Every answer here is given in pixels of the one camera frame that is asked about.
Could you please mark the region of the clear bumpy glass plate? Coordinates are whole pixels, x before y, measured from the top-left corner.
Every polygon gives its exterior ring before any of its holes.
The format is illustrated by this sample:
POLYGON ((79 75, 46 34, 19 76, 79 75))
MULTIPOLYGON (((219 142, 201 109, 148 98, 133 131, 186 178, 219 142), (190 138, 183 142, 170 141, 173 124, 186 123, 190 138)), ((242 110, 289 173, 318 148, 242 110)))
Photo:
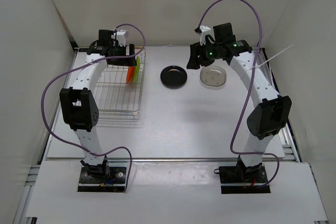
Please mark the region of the clear bumpy glass plate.
POLYGON ((202 82, 203 87, 207 89, 221 89, 225 86, 225 83, 204 83, 202 82))

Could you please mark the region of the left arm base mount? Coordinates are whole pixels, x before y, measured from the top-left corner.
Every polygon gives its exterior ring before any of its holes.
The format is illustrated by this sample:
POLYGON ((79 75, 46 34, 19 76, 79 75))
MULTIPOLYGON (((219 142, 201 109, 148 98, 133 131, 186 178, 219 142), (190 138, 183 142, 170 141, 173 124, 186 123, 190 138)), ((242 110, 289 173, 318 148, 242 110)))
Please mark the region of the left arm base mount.
POLYGON ((125 166, 110 166, 107 177, 94 177, 82 167, 77 192, 123 193, 126 188, 127 171, 125 166))

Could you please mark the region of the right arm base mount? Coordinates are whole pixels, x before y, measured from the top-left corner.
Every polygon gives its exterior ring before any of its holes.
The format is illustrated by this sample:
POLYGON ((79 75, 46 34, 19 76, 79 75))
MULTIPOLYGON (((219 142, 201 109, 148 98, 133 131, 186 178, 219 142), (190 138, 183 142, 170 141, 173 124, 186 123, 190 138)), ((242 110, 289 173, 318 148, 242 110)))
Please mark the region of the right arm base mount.
POLYGON ((221 194, 269 194, 270 186, 264 184, 268 181, 265 167, 262 165, 257 172, 241 176, 235 166, 220 166, 214 169, 219 175, 221 194))

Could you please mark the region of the orange plate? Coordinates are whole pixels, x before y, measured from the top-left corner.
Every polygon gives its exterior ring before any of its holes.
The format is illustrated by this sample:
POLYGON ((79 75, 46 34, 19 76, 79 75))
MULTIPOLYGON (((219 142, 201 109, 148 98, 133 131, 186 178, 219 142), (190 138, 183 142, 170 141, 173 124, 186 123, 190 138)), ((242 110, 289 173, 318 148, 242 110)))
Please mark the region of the orange plate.
POLYGON ((132 83, 135 69, 136 69, 135 66, 130 66, 130 67, 128 67, 126 83, 132 83))

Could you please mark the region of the clear ribbed glass plate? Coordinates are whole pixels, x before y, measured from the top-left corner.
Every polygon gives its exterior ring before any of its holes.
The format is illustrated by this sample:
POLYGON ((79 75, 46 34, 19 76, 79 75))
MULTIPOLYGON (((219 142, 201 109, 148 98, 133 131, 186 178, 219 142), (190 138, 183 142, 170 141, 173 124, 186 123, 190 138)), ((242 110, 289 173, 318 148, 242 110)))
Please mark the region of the clear ribbed glass plate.
POLYGON ((227 73, 220 66, 203 67, 200 71, 200 80, 204 83, 226 83, 227 73))

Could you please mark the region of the black plate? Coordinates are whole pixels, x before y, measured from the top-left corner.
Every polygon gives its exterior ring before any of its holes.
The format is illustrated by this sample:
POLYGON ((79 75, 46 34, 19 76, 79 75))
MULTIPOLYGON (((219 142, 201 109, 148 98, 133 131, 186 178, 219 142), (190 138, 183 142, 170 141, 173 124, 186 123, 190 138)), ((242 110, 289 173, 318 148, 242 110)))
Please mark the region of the black plate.
POLYGON ((160 79, 165 87, 178 89, 186 84, 187 72, 180 66, 168 66, 161 71, 160 79))

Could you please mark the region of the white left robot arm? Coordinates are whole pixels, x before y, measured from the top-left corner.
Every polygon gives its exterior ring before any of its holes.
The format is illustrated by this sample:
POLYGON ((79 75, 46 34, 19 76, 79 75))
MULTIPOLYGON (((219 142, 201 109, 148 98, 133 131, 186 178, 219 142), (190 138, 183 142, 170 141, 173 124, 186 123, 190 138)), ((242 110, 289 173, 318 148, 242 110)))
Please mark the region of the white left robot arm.
POLYGON ((64 122, 85 149, 81 163, 87 175, 101 183, 108 180, 110 169, 97 135, 99 109, 93 91, 108 65, 136 66, 134 45, 127 45, 127 36, 126 30, 99 30, 98 40, 87 51, 87 66, 80 70, 73 84, 61 89, 59 94, 64 122))

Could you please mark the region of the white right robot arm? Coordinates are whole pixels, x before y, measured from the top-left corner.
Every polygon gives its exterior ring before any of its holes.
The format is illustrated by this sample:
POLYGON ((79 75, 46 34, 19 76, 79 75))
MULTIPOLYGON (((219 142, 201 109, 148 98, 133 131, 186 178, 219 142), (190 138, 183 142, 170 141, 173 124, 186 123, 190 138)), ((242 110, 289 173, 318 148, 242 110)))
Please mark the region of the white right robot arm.
POLYGON ((208 67, 222 59, 236 72, 246 87, 254 109, 247 117, 250 131, 245 149, 238 155, 236 177, 247 182, 260 170, 262 156, 273 136, 286 125, 292 105, 288 96, 282 96, 254 62, 252 47, 245 40, 236 40, 232 25, 225 23, 209 28, 195 29, 199 42, 190 46, 188 69, 208 67))

